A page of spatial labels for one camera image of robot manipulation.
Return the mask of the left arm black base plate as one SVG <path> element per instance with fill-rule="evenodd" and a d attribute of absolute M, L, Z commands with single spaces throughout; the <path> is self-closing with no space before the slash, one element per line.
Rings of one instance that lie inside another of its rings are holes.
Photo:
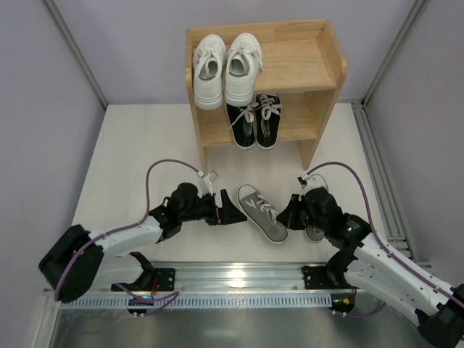
<path fill-rule="evenodd" d="M 153 268 L 144 270 L 133 283 L 115 283 L 111 290 L 122 291 L 123 289 L 135 291 L 173 291 L 175 285 L 175 268 Z"/>

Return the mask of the white sneaker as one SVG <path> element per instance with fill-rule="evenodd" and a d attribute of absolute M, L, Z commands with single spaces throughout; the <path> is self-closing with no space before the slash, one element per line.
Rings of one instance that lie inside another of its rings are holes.
<path fill-rule="evenodd" d="M 205 36 L 194 52 L 194 101 L 200 109 L 217 109 L 223 103 L 222 74 L 225 55 L 225 43 L 215 34 Z"/>
<path fill-rule="evenodd" d="M 238 35 L 228 50 L 225 66 L 227 104 L 244 107 L 251 102 L 262 66 L 262 49 L 257 38 L 251 33 Z"/>

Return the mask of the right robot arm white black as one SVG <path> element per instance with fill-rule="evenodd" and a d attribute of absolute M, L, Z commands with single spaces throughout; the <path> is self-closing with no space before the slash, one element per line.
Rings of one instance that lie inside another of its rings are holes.
<path fill-rule="evenodd" d="M 291 230 L 319 232 L 337 248 L 326 264 L 334 281 L 345 281 L 393 307 L 433 347 L 460 343 L 463 286 L 452 286 L 404 256 L 361 217 L 343 212 L 325 188 L 292 195 L 276 219 Z"/>

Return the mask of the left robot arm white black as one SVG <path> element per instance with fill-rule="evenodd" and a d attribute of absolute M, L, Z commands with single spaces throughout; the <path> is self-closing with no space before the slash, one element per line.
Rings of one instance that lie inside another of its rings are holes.
<path fill-rule="evenodd" d="M 155 269 L 137 251 L 139 247 L 166 241 L 191 221 L 203 220 L 208 225 L 247 221 L 226 190 L 221 190 L 220 198 L 218 207 L 214 194 L 199 195 L 194 184 L 181 183 L 140 223 L 103 231 L 73 225 L 46 253 L 38 269 L 55 291 L 55 299 L 63 303 L 80 298 L 91 288 L 117 283 L 142 291 L 149 287 Z"/>

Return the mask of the black canvas sneaker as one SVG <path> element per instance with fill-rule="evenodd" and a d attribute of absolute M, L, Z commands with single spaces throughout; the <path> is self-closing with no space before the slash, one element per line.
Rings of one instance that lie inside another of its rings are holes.
<path fill-rule="evenodd" d="M 245 107 L 235 107 L 226 104 L 225 110 L 232 131 L 233 142 L 242 149 L 248 150 L 254 146 L 254 108 L 255 104 Z"/>
<path fill-rule="evenodd" d="M 270 150 L 276 145 L 282 103 L 278 94 L 256 95 L 257 145 Z"/>

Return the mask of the wooden two-tier shoe shelf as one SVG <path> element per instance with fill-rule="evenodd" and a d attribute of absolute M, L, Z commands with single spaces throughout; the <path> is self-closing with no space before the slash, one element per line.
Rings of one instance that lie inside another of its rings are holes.
<path fill-rule="evenodd" d="M 257 76 L 257 94 L 277 93 L 283 105 L 278 141 L 297 143 L 303 168 L 313 159 L 347 76 L 347 59 L 328 20 L 259 22 L 189 28 L 186 31 L 186 87 L 202 167 L 207 150 L 233 142 L 225 107 L 202 110 L 194 103 L 194 51 L 209 34 L 227 46 L 251 33 L 262 48 L 264 70 Z"/>

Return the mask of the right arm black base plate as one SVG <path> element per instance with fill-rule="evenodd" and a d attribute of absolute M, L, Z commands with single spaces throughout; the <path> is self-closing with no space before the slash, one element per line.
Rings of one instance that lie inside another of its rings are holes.
<path fill-rule="evenodd" d="M 338 285 L 329 278 L 325 265 L 305 265 L 301 268 L 306 290 L 337 289 Z"/>

